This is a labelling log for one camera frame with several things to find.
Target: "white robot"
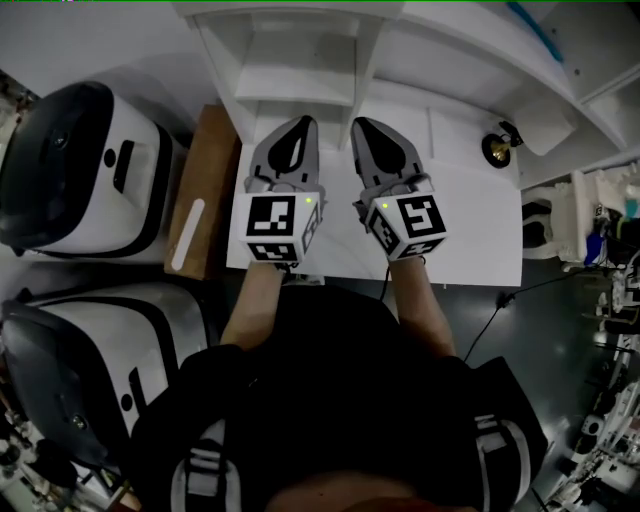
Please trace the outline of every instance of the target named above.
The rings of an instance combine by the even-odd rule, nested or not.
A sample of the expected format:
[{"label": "white robot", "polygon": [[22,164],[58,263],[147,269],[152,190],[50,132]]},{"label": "white robot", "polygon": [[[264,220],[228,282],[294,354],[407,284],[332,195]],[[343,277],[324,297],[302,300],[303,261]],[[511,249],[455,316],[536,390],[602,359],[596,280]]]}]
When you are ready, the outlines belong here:
[{"label": "white robot", "polygon": [[[447,230],[413,144],[366,117],[355,119],[351,143],[365,187],[354,206],[387,259],[434,250]],[[318,127],[310,116],[280,126],[256,147],[247,193],[238,197],[238,237],[253,261],[295,266],[304,259],[325,205],[318,178]],[[426,181],[427,190],[419,189]]]},{"label": "white robot", "polygon": [[164,128],[97,82],[10,121],[0,129],[0,257],[164,261],[187,153]]},{"label": "white robot", "polygon": [[142,411],[185,359],[218,343],[201,297],[146,282],[2,304],[2,345],[20,406],[71,460],[120,473]]}]

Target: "white shelving unit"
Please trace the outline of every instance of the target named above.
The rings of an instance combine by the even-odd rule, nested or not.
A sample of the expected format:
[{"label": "white shelving unit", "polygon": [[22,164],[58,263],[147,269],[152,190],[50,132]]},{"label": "white shelving unit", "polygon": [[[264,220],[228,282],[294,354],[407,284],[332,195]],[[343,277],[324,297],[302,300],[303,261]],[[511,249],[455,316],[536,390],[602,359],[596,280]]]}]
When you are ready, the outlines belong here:
[{"label": "white shelving unit", "polygon": [[[516,88],[496,101],[495,109],[490,104],[485,107],[492,112],[481,116],[484,124],[478,122],[472,129],[464,119],[465,144],[473,145],[479,138],[479,147],[482,134],[495,130],[485,123],[493,114],[513,121],[519,108],[541,96],[573,109],[577,129],[546,155],[535,155],[526,147],[515,150],[511,176],[519,188],[568,175],[620,151],[635,151],[640,144],[640,23],[628,5],[560,2],[551,9],[541,26],[554,39],[564,64],[552,57],[520,18],[502,7],[488,9],[476,2],[175,4],[191,27],[212,81],[246,144],[257,143],[292,117],[310,114],[319,124],[321,149],[344,149],[352,121],[361,113],[387,29],[400,26],[397,21],[401,20],[404,26],[423,31],[426,41],[450,44],[453,57],[455,52],[468,51],[479,59],[474,61],[475,69],[478,65],[482,69],[485,58],[488,66],[498,63],[507,70],[505,77],[516,80]],[[416,35],[420,30],[411,37],[396,38],[398,45],[420,44]],[[399,51],[397,58],[412,58],[419,51]],[[452,69],[437,65],[439,52],[429,55],[434,74]],[[439,92],[446,94],[443,88]],[[434,112],[437,124],[437,109]],[[438,148],[447,148],[444,158],[442,149],[436,151],[436,160],[450,157],[459,160],[457,165],[489,170],[484,161],[475,162],[479,152],[465,150],[456,155],[455,143],[443,143],[456,136],[451,121],[455,116],[449,119],[440,123],[446,129],[434,135]]]},{"label": "white shelving unit", "polygon": [[355,39],[341,34],[256,32],[235,91],[237,100],[353,106]]},{"label": "white shelving unit", "polygon": [[619,89],[601,94],[588,107],[624,142],[640,144],[640,76]]},{"label": "white shelving unit", "polygon": [[245,8],[187,20],[243,143],[309,114],[318,122],[322,149],[344,147],[373,75],[382,19]]},{"label": "white shelving unit", "polygon": [[559,2],[541,26],[581,103],[640,74],[640,22],[626,3]]}]

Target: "person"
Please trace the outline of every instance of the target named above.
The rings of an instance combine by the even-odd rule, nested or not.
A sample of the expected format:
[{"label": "person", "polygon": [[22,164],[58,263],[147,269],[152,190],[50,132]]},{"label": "person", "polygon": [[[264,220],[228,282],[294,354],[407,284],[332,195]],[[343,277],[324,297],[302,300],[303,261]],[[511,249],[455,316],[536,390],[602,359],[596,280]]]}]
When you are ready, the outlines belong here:
[{"label": "person", "polygon": [[503,361],[457,357],[421,259],[389,268],[397,320],[252,263],[220,346],[187,359],[134,428],[145,510],[509,510],[542,464],[535,415]]}]

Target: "black shirt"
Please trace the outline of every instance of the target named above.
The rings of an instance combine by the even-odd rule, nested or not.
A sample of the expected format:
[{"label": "black shirt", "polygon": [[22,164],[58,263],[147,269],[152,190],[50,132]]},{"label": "black shirt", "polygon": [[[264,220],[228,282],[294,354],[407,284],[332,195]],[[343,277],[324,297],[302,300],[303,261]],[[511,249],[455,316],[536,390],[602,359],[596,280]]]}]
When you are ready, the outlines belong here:
[{"label": "black shirt", "polygon": [[[134,488],[148,510],[168,510],[177,463],[225,418],[225,456],[238,469],[245,512],[336,470],[392,477],[434,503],[481,508],[474,418],[485,410],[487,378],[474,372],[457,358],[434,361],[380,301],[285,287],[269,340],[250,353],[221,346],[191,356],[178,383],[147,408],[133,434]],[[501,379],[499,387],[514,388],[510,374]],[[503,400],[531,421],[515,388]]]}]

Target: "black cable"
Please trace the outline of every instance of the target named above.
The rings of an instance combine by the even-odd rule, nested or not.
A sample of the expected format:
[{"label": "black cable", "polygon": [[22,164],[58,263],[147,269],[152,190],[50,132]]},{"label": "black cable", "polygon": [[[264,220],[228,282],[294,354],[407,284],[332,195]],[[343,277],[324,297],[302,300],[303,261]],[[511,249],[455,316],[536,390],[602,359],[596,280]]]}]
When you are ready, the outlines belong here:
[{"label": "black cable", "polygon": [[476,339],[473,340],[473,343],[471,344],[471,347],[469,348],[469,351],[467,352],[467,355],[464,357],[463,362],[467,362],[467,359],[469,359],[469,356],[471,355],[471,352],[473,351],[473,349],[476,346],[476,343],[478,343],[478,340],[480,339],[480,337],[484,334],[484,331],[486,331],[489,326],[491,325],[491,322],[493,322],[493,319],[496,317],[496,315],[498,314],[498,311],[500,311],[502,308],[497,307],[496,310],[493,312],[493,315],[491,315],[491,318],[489,318],[489,321],[485,324],[485,326],[482,328],[482,330],[480,331],[480,334],[478,334],[476,336]]},{"label": "black cable", "polygon": [[547,508],[547,504],[544,502],[544,500],[540,497],[540,495],[538,494],[538,491],[536,491],[533,487],[531,488],[531,492],[533,493],[533,496],[535,497],[536,501],[538,502],[538,504],[542,507],[542,510],[544,510],[544,512],[549,512],[549,509]]},{"label": "black cable", "polygon": [[384,276],[384,284],[382,285],[382,293],[380,294],[380,300],[384,300],[384,294],[387,293],[387,284],[389,283],[389,274],[391,273],[391,267],[387,265],[387,273]]},{"label": "black cable", "polygon": [[603,350],[613,350],[614,352],[623,352],[625,354],[635,354],[637,352],[634,348],[622,348],[608,343],[594,343],[593,345]]},{"label": "black cable", "polygon": [[498,296],[498,300],[497,300],[497,304],[496,304],[496,310],[493,312],[493,315],[491,315],[491,318],[489,318],[489,321],[485,324],[485,326],[482,328],[480,333],[473,340],[473,343],[471,343],[471,347],[469,348],[469,351],[467,352],[467,355],[464,357],[463,361],[465,363],[467,362],[467,359],[469,359],[469,356],[471,355],[471,352],[475,348],[476,344],[478,343],[478,341],[480,340],[482,335],[489,328],[489,326],[491,325],[491,322],[493,322],[493,319],[498,314],[498,311],[500,311],[501,309],[506,308],[509,304],[511,304],[515,300],[516,295],[519,295],[521,293],[528,292],[528,291],[531,291],[531,290],[535,290],[536,288],[540,288],[541,286],[546,286],[548,284],[557,283],[558,281],[564,281],[565,279],[569,279],[571,277],[577,276],[578,274],[582,274],[583,272],[590,272],[592,270],[598,270],[598,269],[600,269],[602,267],[602,263],[603,262],[606,263],[606,260],[607,260],[607,255],[603,256],[603,258],[598,263],[596,263],[595,265],[590,266],[590,267],[584,267],[582,270],[578,270],[577,272],[572,272],[571,274],[567,274],[566,276],[556,277],[555,279],[550,279],[549,281],[544,281],[542,283],[534,284],[532,286],[528,286],[527,288],[520,288],[519,290],[516,290],[515,292],[509,293],[509,294],[506,294],[506,295],[504,293],[501,293]]}]

